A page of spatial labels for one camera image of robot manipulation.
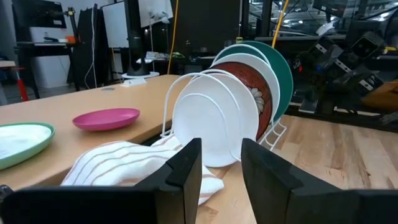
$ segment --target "orange cable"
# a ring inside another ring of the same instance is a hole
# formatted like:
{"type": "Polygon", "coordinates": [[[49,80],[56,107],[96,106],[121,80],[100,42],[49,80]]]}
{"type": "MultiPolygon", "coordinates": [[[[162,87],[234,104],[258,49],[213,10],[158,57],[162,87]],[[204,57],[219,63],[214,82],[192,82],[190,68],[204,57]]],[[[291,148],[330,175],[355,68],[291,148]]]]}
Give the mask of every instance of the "orange cable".
{"type": "Polygon", "coordinates": [[[284,8],[283,8],[282,12],[279,15],[279,22],[278,22],[278,25],[277,25],[276,30],[275,30],[274,39],[272,40],[272,48],[275,48],[276,39],[278,38],[280,25],[282,23],[282,20],[283,20],[284,14],[285,14],[285,10],[287,8],[288,3],[289,3],[289,0],[286,0],[284,8]]]}
{"type": "Polygon", "coordinates": [[[174,15],[174,27],[173,27],[173,39],[172,39],[172,48],[170,49],[169,66],[167,67],[167,74],[170,73],[170,66],[171,66],[171,64],[172,64],[173,50],[174,50],[174,40],[175,40],[175,30],[177,29],[177,16],[178,16],[178,0],[176,0],[176,2],[175,2],[175,15],[174,15]]]}

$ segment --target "wall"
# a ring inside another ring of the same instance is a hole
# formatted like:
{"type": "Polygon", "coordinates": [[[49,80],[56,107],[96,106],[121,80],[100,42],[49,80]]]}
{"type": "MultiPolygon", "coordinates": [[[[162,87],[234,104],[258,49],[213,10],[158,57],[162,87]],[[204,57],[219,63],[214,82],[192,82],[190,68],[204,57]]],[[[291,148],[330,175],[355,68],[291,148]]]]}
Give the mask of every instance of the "wall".
{"type": "MultiPolygon", "coordinates": [[[[13,46],[15,46],[15,30],[14,30],[14,21],[12,19],[12,0],[0,0],[1,6],[0,9],[4,9],[5,13],[3,17],[0,17],[2,20],[0,22],[0,28],[5,27],[7,29],[8,24],[8,33],[11,35],[7,35],[8,37],[0,37],[0,41],[5,39],[7,44],[4,44],[4,49],[0,48],[0,50],[9,54],[10,58],[15,59],[15,55],[13,54],[13,46]]],[[[64,11],[67,10],[68,7],[73,7],[76,11],[75,19],[76,23],[78,22],[78,17],[80,10],[84,10],[88,7],[93,7],[94,3],[98,4],[98,7],[101,7],[105,4],[109,4],[113,2],[113,0],[79,0],[79,1],[70,1],[70,0],[56,0],[62,4],[62,8],[64,11]]],[[[30,33],[32,35],[32,41],[34,42],[42,42],[45,33],[48,33],[50,37],[56,38],[65,38],[66,35],[73,35],[72,25],[70,23],[70,19],[68,17],[65,18],[67,22],[66,29],[55,29],[55,28],[42,28],[42,27],[32,27],[30,28],[30,33]]],[[[35,79],[37,85],[43,88],[52,88],[56,86],[66,85],[67,74],[69,71],[69,58],[68,56],[51,56],[51,57],[38,57],[32,59],[32,69],[35,74],[35,79]]]]}

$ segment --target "red patterned plate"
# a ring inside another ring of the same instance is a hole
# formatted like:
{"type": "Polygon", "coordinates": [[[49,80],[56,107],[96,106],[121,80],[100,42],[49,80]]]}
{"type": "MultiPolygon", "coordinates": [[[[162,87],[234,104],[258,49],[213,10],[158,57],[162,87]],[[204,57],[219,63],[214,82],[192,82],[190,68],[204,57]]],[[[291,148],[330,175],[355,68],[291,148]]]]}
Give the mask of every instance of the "red patterned plate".
{"type": "Polygon", "coordinates": [[[266,131],[272,116],[271,89],[264,77],[254,68],[240,62],[224,62],[211,67],[232,73],[249,88],[259,112],[258,140],[266,131]]]}

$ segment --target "towel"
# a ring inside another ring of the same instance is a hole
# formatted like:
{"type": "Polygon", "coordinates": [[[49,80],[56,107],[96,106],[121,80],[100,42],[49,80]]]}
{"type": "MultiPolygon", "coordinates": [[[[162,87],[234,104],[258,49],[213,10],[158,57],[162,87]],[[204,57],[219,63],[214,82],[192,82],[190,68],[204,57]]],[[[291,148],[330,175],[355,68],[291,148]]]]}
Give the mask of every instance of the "towel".
{"type": "MultiPolygon", "coordinates": [[[[127,141],[105,143],[82,154],[61,186],[134,186],[182,148],[174,134],[158,140],[151,147],[127,141]]],[[[202,164],[198,204],[206,202],[223,188],[223,181],[202,164]]]]}

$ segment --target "green plate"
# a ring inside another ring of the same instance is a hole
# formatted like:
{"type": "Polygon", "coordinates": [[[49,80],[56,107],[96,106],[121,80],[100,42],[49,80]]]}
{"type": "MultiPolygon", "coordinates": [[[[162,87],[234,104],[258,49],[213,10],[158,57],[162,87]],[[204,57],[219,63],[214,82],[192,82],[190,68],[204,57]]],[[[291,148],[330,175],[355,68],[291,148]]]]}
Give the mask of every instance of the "green plate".
{"type": "Polygon", "coordinates": [[[276,74],[280,88],[280,101],[276,111],[276,122],[287,110],[293,95],[293,76],[285,58],[270,45],[258,41],[244,41],[243,44],[259,49],[269,60],[270,66],[276,74]]]}
{"type": "Polygon", "coordinates": [[[45,123],[0,125],[0,170],[18,164],[46,148],[55,128],[45,123]]]}
{"type": "Polygon", "coordinates": [[[227,55],[238,54],[238,53],[251,54],[251,55],[256,56],[259,59],[265,61],[267,64],[269,64],[267,57],[264,55],[264,53],[261,52],[260,49],[258,49],[255,46],[250,46],[247,44],[234,44],[234,45],[224,48],[222,51],[220,51],[217,54],[213,63],[215,63],[217,60],[219,60],[220,58],[223,58],[227,55]]]}

